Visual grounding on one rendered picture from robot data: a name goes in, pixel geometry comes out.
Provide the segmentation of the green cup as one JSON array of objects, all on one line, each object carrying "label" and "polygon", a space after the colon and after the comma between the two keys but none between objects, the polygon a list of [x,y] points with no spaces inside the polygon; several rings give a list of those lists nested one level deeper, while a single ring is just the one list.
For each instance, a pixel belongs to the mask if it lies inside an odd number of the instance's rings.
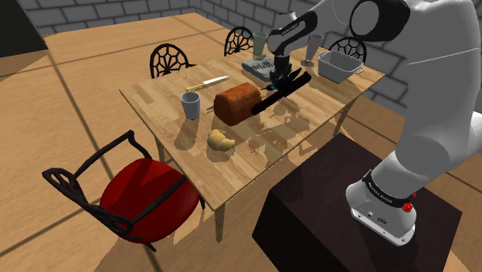
[{"label": "green cup", "polygon": [[264,46],[267,41],[268,34],[265,32],[253,33],[253,54],[261,56],[263,54]]}]

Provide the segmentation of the tall grey glass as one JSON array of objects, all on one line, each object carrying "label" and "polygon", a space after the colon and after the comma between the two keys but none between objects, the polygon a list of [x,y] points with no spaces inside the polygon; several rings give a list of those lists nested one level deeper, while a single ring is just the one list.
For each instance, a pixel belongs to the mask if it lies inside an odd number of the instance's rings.
[{"label": "tall grey glass", "polygon": [[303,60],[301,60],[300,64],[302,66],[313,66],[314,63],[312,59],[316,54],[320,44],[323,42],[324,37],[321,34],[313,34],[311,33],[309,36],[309,40],[307,43],[306,55]]}]

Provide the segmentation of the long black bar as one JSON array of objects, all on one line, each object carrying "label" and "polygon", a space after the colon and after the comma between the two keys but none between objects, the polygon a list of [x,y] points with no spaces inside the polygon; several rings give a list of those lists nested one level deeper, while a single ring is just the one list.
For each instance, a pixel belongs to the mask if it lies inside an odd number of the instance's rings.
[{"label": "long black bar", "polygon": [[268,98],[262,100],[258,104],[254,104],[251,109],[252,114],[257,115],[266,110],[268,107],[275,104],[279,99],[289,96],[311,80],[311,75],[308,72],[304,72],[301,76],[294,78],[293,74],[297,75],[299,72],[300,70],[294,71],[287,78],[277,82],[277,92],[268,96]]}]

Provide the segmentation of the black web-back chair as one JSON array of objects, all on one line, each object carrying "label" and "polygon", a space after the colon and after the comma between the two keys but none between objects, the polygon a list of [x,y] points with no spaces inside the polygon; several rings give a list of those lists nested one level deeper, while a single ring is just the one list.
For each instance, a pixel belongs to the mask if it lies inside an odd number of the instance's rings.
[{"label": "black web-back chair", "polygon": [[171,43],[157,46],[150,55],[149,67],[152,79],[193,66],[195,64],[188,61],[186,54]]},{"label": "black web-back chair", "polygon": [[253,33],[245,26],[234,27],[226,37],[224,56],[253,48]]},{"label": "black web-back chair", "polygon": [[367,59],[366,45],[355,37],[344,37],[334,42],[329,48],[329,51],[338,51],[348,56],[361,60],[363,63]]}]

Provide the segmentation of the grey square pot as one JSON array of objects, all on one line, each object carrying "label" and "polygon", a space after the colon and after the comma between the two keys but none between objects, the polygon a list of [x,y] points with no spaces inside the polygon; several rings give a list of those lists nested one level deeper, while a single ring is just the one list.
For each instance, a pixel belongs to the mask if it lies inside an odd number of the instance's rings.
[{"label": "grey square pot", "polygon": [[318,74],[335,83],[341,83],[353,73],[364,71],[364,63],[352,56],[338,51],[329,51],[318,55]]}]

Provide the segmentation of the brown bread loaf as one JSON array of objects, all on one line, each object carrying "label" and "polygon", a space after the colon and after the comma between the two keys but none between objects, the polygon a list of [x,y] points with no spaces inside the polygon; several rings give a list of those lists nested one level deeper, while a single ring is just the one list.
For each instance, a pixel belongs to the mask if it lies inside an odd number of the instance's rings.
[{"label": "brown bread loaf", "polygon": [[251,83],[242,83],[216,95],[214,113],[225,124],[234,126],[251,117],[252,107],[260,101],[258,89]]}]

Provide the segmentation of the yellow croissant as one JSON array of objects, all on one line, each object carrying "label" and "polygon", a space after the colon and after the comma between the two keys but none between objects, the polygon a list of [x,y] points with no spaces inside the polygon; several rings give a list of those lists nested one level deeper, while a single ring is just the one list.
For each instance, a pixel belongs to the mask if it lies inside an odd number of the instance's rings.
[{"label": "yellow croissant", "polygon": [[214,129],[208,133],[207,144],[212,150],[228,151],[235,146],[236,142],[228,139],[224,131]]}]

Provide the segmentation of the grey cup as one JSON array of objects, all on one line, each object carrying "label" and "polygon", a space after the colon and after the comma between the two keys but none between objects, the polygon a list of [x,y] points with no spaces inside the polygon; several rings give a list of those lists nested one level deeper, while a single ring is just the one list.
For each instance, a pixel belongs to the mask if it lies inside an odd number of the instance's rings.
[{"label": "grey cup", "polygon": [[195,120],[200,116],[200,96],[196,92],[185,92],[180,96],[187,119]]}]

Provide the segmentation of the wooden table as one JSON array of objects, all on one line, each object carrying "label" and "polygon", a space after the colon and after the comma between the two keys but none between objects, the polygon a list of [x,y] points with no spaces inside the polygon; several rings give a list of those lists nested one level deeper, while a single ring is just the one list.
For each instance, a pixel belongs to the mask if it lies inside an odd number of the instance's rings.
[{"label": "wooden table", "polygon": [[[193,68],[136,83],[121,89],[125,100],[154,135],[159,151],[166,151],[215,213],[216,239],[222,240],[225,204],[284,155],[297,147],[336,114],[345,115],[368,88],[384,74],[368,66],[341,83],[320,76],[317,67],[303,68],[309,83],[278,100],[254,117],[230,127],[206,108],[216,94],[249,82],[267,97],[265,83],[244,72],[241,63],[252,59],[242,51],[201,63]],[[229,76],[191,92],[200,96],[200,116],[185,116],[180,96],[186,87]],[[208,133],[225,132],[236,142],[228,151],[212,150]]]}]

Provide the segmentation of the dark robot stand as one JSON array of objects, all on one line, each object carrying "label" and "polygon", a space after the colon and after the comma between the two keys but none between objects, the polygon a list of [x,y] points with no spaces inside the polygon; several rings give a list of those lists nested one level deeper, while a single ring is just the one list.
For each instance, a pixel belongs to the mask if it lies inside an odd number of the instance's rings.
[{"label": "dark robot stand", "polygon": [[443,272],[462,213],[431,191],[404,246],[350,215],[346,188],[380,161],[338,134],[269,191],[253,238],[279,272]]}]

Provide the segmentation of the red-seated black chair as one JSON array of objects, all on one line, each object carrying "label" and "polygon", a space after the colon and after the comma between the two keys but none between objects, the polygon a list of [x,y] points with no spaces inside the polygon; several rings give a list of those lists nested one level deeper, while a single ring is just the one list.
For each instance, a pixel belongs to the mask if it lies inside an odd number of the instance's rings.
[{"label": "red-seated black chair", "polygon": [[[143,157],[115,175],[105,188],[99,204],[89,203],[77,179],[95,161],[125,140]],[[155,250],[153,242],[176,231],[197,206],[205,208],[204,199],[186,176],[154,160],[135,141],[132,130],[97,151],[75,173],[63,168],[50,168],[42,176],[113,233],[132,243],[144,244],[151,250]]]}]

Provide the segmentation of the yellow-handled knife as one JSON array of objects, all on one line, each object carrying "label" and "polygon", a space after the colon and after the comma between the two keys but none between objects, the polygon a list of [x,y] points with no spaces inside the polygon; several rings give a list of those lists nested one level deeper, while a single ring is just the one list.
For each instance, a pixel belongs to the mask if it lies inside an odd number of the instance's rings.
[{"label": "yellow-handled knife", "polygon": [[224,79],[227,79],[229,78],[229,76],[220,76],[220,77],[216,77],[216,78],[212,78],[210,80],[205,80],[205,81],[202,81],[200,84],[197,84],[195,86],[192,86],[192,87],[186,87],[185,90],[186,91],[190,91],[190,90],[194,90],[196,88],[200,88],[200,87],[203,87],[205,85],[209,85],[211,83],[215,83],[215,82],[218,82],[220,80],[224,80]]}]

